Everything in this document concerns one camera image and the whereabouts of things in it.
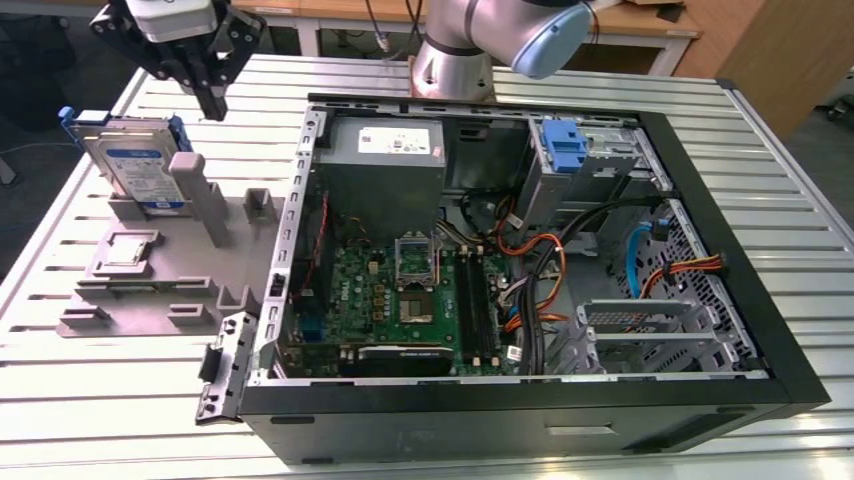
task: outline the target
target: metal bracket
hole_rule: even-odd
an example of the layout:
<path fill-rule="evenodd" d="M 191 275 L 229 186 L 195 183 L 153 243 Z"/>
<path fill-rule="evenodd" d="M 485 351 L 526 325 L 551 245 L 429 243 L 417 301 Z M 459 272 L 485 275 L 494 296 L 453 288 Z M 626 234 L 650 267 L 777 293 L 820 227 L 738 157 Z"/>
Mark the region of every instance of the metal bracket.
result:
<path fill-rule="evenodd" d="M 209 344 L 199 378 L 206 382 L 197 425 L 242 423 L 238 416 L 253 355 L 258 318 L 246 312 L 223 320 L 217 343 Z"/>

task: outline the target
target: desk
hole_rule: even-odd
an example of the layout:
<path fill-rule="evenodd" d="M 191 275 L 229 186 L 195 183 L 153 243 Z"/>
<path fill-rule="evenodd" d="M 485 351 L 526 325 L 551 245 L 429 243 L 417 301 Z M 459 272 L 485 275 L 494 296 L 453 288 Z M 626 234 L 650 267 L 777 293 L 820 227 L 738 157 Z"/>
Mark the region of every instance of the desk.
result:
<path fill-rule="evenodd" d="M 425 2 L 423 16 L 430 13 L 429 3 Z M 0 0 L 0 12 L 90 17 L 103 5 L 104 0 Z M 235 0 L 235 5 L 262 15 L 271 27 L 295 28 L 305 56 L 321 56 L 322 29 L 374 30 L 362 0 Z M 382 31 L 410 31 L 403 0 L 371 0 L 371 5 Z M 678 23 L 670 23 L 656 12 L 656 8 L 632 3 L 605 9 L 600 12 L 600 43 L 658 49 L 648 74 L 670 76 L 702 30 L 688 15 L 682 15 Z"/>
<path fill-rule="evenodd" d="M 253 10 L 255 0 L 246 0 Z M 425 2 L 422 16 L 430 14 L 430 2 Z M 411 19 L 403 0 L 371 0 L 379 28 L 385 32 L 409 32 Z M 660 49 L 649 75 L 670 76 L 677 68 L 692 39 L 700 38 L 702 30 L 688 15 L 678 23 L 656 16 L 657 9 L 624 3 L 600 12 L 600 43 Z M 319 56 L 321 29 L 373 31 L 365 2 L 361 0 L 302 0 L 299 17 L 278 18 L 267 15 L 273 26 L 289 26 L 299 30 L 303 55 Z"/>
<path fill-rule="evenodd" d="M 143 73 L 114 113 L 178 112 L 225 192 L 255 186 L 282 195 L 307 93 L 403 96 L 407 72 L 403 62 L 257 55 L 229 90 L 223 123 L 199 120 L 197 99 Z M 833 402 L 680 455 L 286 466 L 246 425 L 194 425 L 213 337 L 54 332 L 112 215 L 110 187 L 84 158 L 0 285 L 0 478 L 802 480 L 854 471 L 854 235 L 741 95 L 713 80 L 562 72 L 534 82 L 506 68 L 495 90 L 506 103 L 668 115 Z"/>

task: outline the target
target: expansion slot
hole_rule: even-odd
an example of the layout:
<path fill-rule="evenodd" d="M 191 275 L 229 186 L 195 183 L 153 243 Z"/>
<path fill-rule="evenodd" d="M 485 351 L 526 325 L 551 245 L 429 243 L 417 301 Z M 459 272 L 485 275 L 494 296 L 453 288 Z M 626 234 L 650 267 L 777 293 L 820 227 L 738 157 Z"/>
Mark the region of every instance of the expansion slot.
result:
<path fill-rule="evenodd" d="M 486 272 L 483 271 L 483 255 L 473 254 L 469 259 L 469 288 L 471 292 L 471 305 L 475 318 L 475 330 L 478 332 L 478 345 L 483 359 L 498 360 L 495 357 L 495 325 L 490 315 L 489 286 Z"/>
<path fill-rule="evenodd" d="M 475 330 L 474 306 L 469 292 L 467 251 L 462 251 L 454 260 L 454 278 L 454 283 L 457 284 L 457 312 L 463 360 L 471 362 L 474 358 L 478 357 L 478 333 Z"/>
<path fill-rule="evenodd" d="M 491 360 L 495 354 L 495 326 L 490 316 L 483 255 L 461 251 L 454 271 L 463 358 L 478 366 L 482 360 L 497 361 Z"/>

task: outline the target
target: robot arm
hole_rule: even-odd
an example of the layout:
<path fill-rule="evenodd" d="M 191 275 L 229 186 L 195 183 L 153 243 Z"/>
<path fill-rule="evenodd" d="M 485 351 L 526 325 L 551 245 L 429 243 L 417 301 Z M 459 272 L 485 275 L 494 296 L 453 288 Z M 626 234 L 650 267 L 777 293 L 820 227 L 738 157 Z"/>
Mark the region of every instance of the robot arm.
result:
<path fill-rule="evenodd" d="M 493 95 L 491 56 L 545 78 L 578 49 L 592 21 L 582 0 L 434 0 L 413 68 L 419 97 L 485 100 Z M 258 47 L 265 19 L 230 0 L 110 0 L 91 29 L 157 78 L 175 78 L 206 118 L 223 120 L 226 89 Z M 227 32 L 233 51 L 218 54 Z"/>
<path fill-rule="evenodd" d="M 581 0 L 434 0 L 413 67 L 415 95 L 483 100 L 495 57 L 530 78 L 558 71 L 593 20 Z"/>
<path fill-rule="evenodd" d="M 175 78 L 199 100 L 205 117 L 223 120 L 226 89 L 255 52 L 265 19 L 230 0 L 110 0 L 90 28 L 157 78 Z M 217 52 L 227 32 L 233 50 Z"/>

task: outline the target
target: gray floor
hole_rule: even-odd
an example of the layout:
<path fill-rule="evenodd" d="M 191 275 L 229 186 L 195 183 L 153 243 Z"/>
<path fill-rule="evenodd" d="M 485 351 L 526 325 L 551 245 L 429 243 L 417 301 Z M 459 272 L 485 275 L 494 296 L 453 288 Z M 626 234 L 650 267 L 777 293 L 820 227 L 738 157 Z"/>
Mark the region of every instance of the gray floor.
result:
<path fill-rule="evenodd" d="M 91 36 L 86 22 L 72 20 L 68 37 L 78 54 L 76 65 L 59 77 L 68 104 L 78 110 L 110 109 L 135 66 L 102 45 Z M 395 48 L 406 43 L 407 36 L 391 38 Z M 299 54 L 297 34 L 283 30 L 277 37 L 266 37 L 262 52 L 273 53 L 273 45 L 283 53 Z M 406 54 L 414 54 L 418 42 L 411 42 Z M 341 39 L 325 32 L 325 53 L 351 58 L 383 58 L 377 51 L 374 36 L 347 36 Z M 66 133 L 56 129 L 30 133 L 0 117 L 0 152 L 32 143 L 68 143 Z M 816 183 L 840 209 L 849 223 L 854 224 L 854 128 L 832 124 L 822 112 L 814 112 L 788 144 L 796 158 Z M 39 220 L 51 206 L 66 179 L 80 158 L 76 149 L 67 146 L 39 146 L 0 155 L 19 173 L 16 184 L 0 188 L 0 279 L 12 267 Z"/>

